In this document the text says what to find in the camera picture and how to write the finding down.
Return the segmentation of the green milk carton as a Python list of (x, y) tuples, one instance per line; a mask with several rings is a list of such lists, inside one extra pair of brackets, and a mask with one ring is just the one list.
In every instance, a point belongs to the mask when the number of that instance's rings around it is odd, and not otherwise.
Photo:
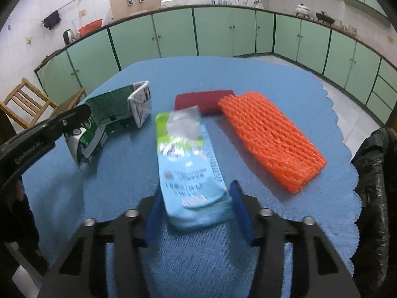
[(151, 90), (148, 81), (105, 92), (88, 99), (90, 117), (65, 134), (66, 144), (77, 165), (90, 163), (108, 137), (134, 125), (141, 128), (151, 113)]

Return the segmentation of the light blue snack packet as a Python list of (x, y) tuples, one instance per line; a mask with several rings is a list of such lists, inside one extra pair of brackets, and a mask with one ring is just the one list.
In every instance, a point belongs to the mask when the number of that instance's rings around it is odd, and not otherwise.
[(159, 113), (155, 128), (160, 189), (169, 223), (191, 231), (230, 220), (232, 197), (198, 108)]

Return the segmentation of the black trash bin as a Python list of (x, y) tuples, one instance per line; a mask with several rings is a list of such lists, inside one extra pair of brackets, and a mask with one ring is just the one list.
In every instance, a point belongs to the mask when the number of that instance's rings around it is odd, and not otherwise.
[(396, 297), (396, 133), (372, 132), (351, 163), (361, 198), (353, 279), (361, 297)]

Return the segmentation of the green lower kitchen cabinets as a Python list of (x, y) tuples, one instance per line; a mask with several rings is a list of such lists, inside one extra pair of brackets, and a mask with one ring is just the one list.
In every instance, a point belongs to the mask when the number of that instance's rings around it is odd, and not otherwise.
[(396, 67), (379, 52), (330, 25), (248, 7), (175, 7), (125, 18), (54, 52), (34, 72), (61, 103), (140, 61), (253, 55), (291, 61), (336, 85), (380, 124), (396, 120)]

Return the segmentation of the wooden chair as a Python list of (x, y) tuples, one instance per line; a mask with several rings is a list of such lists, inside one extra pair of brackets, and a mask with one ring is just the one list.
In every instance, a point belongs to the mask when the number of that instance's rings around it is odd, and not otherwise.
[[(48, 108), (53, 110), (50, 118), (71, 110), (80, 102), (84, 93), (85, 89), (82, 88), (68, 100), (61, 104), (57, 104), (44, 92), (40, 91), (35, 85), (23, 77), (21, 83), (7, 95), (3, 102), (1, 102), (1, 110), (3, 110), (8, 117), (23, 129), (27, 129), (38, 123), (39, 119), (48, 110)], [(27, 120), (20, 117), (18, 113), (12, 110), (8, 106), (10, 102), (13, 102), (23, 112), (25, 112), (29, 119)]]

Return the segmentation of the steel electric kettle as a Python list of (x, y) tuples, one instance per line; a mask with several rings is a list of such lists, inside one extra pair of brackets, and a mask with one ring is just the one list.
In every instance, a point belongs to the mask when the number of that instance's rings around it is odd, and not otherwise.
[(67, 29), (63, 32), (63, 40), (66, 46), (70, 45), (76, 40), (76, 35), (72, 29)]

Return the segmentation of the dark hanging towel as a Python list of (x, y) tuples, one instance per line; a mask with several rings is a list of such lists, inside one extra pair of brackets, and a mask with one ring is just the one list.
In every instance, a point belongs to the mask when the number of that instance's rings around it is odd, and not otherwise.
[(61, 22), (61, 17), (59, 15), (59, 11), (55, 10), (53, 11), (50, 15), (48, 15), (47, 17), (45, 17), (42, 20), (42, 24), (44, 25), (44, 27), (48, 30), (52, 30), (53, 28), (55, 28), (59, 23)]

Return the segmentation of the red plastic basin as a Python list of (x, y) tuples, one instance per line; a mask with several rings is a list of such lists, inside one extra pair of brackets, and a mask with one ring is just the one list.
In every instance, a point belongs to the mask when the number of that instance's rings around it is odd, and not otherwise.
[(85, 26), (81, 27), (80, 29), (78, 29), (78, 32), (80, 33), (81, 36), (86, 36), (86, 35), (90, 34), (91, 32), (94, 32), (94, 31), (100, 29), (102, 26), (102, 21), (103, 21), (103, 19), (98, 19), (93, 22), (90, 22), (90, 23), (86, 24)]

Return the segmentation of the cardboard box on counter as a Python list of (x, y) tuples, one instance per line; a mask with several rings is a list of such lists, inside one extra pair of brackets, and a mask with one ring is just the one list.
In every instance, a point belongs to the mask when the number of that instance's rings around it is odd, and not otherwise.
[(109, 0), (109, 2), (114, 21), (155, 11), (162, 6), (161, 0)]

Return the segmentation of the dark red sponge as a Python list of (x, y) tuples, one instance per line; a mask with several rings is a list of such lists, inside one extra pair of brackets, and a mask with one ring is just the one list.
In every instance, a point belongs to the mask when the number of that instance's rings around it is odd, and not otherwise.
[(178, 94), (174, 102), (174, 110), (184, 110), (197, 106), (203, 116), (219, 114), (222, 112), (218, 105), (219, 101), (224, 97), (234, 95), (231, 89)]

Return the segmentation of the black wok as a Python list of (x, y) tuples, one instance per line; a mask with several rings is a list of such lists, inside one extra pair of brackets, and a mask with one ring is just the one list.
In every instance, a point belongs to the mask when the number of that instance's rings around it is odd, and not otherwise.
[(317, 21), (329, 26), (333, 25), (335, 20), (331, 18), (326, 11), (316, 12)]

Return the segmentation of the white cooking pot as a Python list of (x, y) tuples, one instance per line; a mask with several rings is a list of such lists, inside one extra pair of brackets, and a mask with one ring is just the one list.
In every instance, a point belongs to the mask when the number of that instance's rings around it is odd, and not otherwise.
[(309, 8), (304, 6), (303, 3), (296, 5), (296, 16), (302, 16), (304, 18), (309, 18)]

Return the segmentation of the wall towel rail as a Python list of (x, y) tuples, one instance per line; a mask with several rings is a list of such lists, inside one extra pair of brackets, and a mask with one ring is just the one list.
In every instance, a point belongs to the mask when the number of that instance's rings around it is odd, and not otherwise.
[(62, 5), (62, 6), (59, 7), (59, 8), (57, 8), (57, 10), (60, 11), (61, 9), (64, 9), (64, 8), (66, 8), (67, 6), (69, 6), (69, 5), (71, 5), (72, 3), (75, 3), (75, 2), (77, 2), (77, 1), (82, 1), (82, 0), (71, 0), (70, 2), (68, 2), (68, 3), (64, 4), (64, 5)]

